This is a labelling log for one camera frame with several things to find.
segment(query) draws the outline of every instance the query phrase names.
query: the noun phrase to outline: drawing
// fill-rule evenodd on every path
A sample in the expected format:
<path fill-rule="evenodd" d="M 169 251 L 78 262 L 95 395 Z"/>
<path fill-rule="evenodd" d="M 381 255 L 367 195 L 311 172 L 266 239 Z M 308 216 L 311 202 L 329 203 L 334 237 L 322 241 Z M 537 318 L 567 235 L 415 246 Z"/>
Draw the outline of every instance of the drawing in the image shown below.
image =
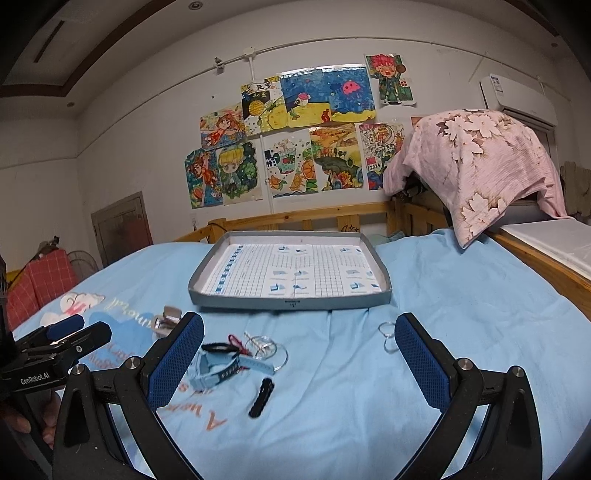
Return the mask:
<path fill-rule="evenodd" d="M 262 198 L 251 142 L 221 148 L 216 154 L 224 205 Z"/>
<path fill-rule="evenodd" d="M 204 150 L 227 147 L 246 137 L 242 105 L 222 108 L 201 117 L 201 147 Z"/>
<path fill-rule="evenodd" d="M 312 156 L 325 190 L 361 188 L 363 171 L 354 124 L 310 129 Z"/>
<path fill-rule="evenodd" d="M 413 128 L 417 126 L 418 121 L 423 118 L 422 116 L 412 116 L 410 118 L 411 123 L 413 124 Z"/>
<path fill-rule="evenodd" d="M 279 75 L 240 87 L 246 135 L 287 127 L 287 110 Z"/>
<path fill-rule="evenodd" d="M 273 143 L 265 164 L 274 197 L 318 192 L 308 130 Z"/>
<path fill-rule="evenodd" d="M 362 124 L 359 126 L 363 157 L 368 168 L 370 190 L 384 188 L 384 170 L 402 148 L 404 126 L 395 124 Z"/>
<path fill-rule="evenodd" d="M 222 184 L 214 151 L 200 148 L 187 155 L 185 173 L 191 208 L 211 207 L 223 203 Z"/>
<path fill-rule="evenodd" d="M 374 97 L 363 64 L 323 67 L 330 89 L 330 108 L 335 122 L 365 122 L 375 118 Z"/>
<path fill-rule="evenodd" d="M 330 90 L 322 69 L 301 69 L 281 74 L 289 127 L 309 127 L 330 121 Z"/>
<path fill-rule="evenodd" d="M 400 55 L 366 55 L 369 75 L 379 79 L 379 100 L 383 105 L 414 105 L 408 79 L 402 75 L 407 68 Z"/>

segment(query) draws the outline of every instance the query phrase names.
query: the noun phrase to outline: red plaid cloth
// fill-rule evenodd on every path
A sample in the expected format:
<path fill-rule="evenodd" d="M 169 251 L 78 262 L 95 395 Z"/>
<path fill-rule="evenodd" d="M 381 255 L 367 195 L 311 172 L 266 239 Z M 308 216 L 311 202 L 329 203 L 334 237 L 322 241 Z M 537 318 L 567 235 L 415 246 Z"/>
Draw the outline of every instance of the red plaid cloth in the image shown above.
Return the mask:
<path fill-rule="evenodd" d="M 25 271 L 31 277 L 40 308 L 79 284 L 66 252 L 61 249 L 29 263 Z"/>
<path fill-rule="evenodd" d="M 25 270 L 18 277 L 15 285 L 8 292 L 8 327 L 14 330 L 31 315 L 39 311 L 35 289 L 31 277 Z"/>

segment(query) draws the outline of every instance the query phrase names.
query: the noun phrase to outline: wooden bed frame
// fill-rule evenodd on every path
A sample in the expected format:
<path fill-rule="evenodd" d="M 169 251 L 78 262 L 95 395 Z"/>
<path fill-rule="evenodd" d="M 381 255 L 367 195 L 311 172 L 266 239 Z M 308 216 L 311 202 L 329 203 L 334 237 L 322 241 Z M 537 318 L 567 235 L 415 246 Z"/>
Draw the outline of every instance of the wooden bed frame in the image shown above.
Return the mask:
<path fill-rule="evenodd" d="M 177 242 L 200 242 L 207 239 L 215 243 L 225 232 L 236 230 L 279 230 L 280 225 L 289 223 L 290 230 L 310 231 L 314 221 L 336 219 L 337 229 L 342 232 L 359 232 L 361 217 L 384 215 L 387 234 L 397 230 L 406 236 L 427 235 L 438 228 L 446 228 L 447 220 L 438 204 L 425 197 L 417 203 L 403 203 L 395 198 L 392 202 L 375 202 L 361 205 L 327 207 L 295 212 L 275 213 L 236 220 L 219 218 L 208 225 L 177 239 Z M 591 282 L 548 255 L 514 238 L 504 231 L 487 232 L 497 243 L 505 247 L 523 263 L 545 278 L 558 293 L 567 297 L 585 316 L 591 320 Z"/>

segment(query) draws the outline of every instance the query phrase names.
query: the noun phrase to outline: human hand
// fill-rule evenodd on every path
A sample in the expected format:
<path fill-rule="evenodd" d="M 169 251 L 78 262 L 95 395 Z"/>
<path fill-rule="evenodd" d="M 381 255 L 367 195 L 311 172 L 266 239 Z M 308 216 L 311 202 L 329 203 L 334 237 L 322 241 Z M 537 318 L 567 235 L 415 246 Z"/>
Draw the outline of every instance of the human hand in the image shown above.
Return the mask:
<path fill-rule="evenodd" d="M 56 435 L 57 413 L 60 411 L 60 396 L 52 391 L 51 400 L 43 410 L 43 440 L 53 448 Z M 5 402 L 0 402 L 0 419 L 4 420 L 13 430 L 20 433 L 31 433 L 29 421 Z"/>

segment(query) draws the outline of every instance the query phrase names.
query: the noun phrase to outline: white wall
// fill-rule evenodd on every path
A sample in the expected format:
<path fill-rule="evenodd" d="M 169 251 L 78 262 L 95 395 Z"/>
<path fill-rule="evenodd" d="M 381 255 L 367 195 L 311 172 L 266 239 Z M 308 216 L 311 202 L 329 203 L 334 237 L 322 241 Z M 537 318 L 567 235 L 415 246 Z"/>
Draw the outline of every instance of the white wall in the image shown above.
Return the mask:
<path fill-rule="evenodd" d="M 88 250 L 76 155 L 75 121 L 0 122 L 0 253 L 9 270 L 54 235 L 67 251 Z"/>
<path fill-rule="evenodd" d="M 261 50 L 344 35 L 432 41 L 486 53 L 560 88 L 553 62 L 539 51 L 493 25 L 432 5 L 407 1 L 303 1 L 243 14 L 152 56 L 97 97 L 81 116 L 80 185 L 90 243 L 93 245 L 94 239 L 89 213 L 137 190 L 144 192 L 154 242 L 170 241 L 187 233 L 193 218 L 202 226 L 213 218 L 268 213 L 265 201 L 191 211 L 184 158 L 200 146 L 199 118 L 238 102 L 239 86 L 250 81 L 251 74 L 247 62 L 238 61 L 226 66 L 221 74 L 208 72 L 183 80 L 210 67 L 214 57 L 226 60 L 241 56 L 248 46 Z M 418 99 L 415 108 L 379 109 L 381 121 L 456 108 L 482 108 L 478 81 L 490 73 L 541 91 L 536 80 L 500 63 L 487 59 L 479 63 L 481 57 L 465 51 L 405 40 L 325 40 L 281 48 L 258 55 L 254 68 L 260 79 L 307 66 L 362 63 L 365 53 L 402 54 Z M 546 94 L 558 114 L 559 160 L 576 161 L 570 104 L 550 88 L 546 88 Z M 259 176 L 264 178 L 258 140 L 254 145 Z M 343 190 L 282 198 L 274 201 L 274 207 L 281 212 L 382 198 L 381 192 Z"/>
<path fill-rule="evenodd" d="M 22 268 L 54 235 L 68 252 L 89 249 L 76 159 L 0 170 L 0 252 L 8 270 Z"/>
<path fill-rule="evenodd" d="M 564 91 L 571 99 L 580 165 L 591 168 L 588 144 L 591 131 L 591 82 L 574 57 L 561 59 L 556 66 Z"/>

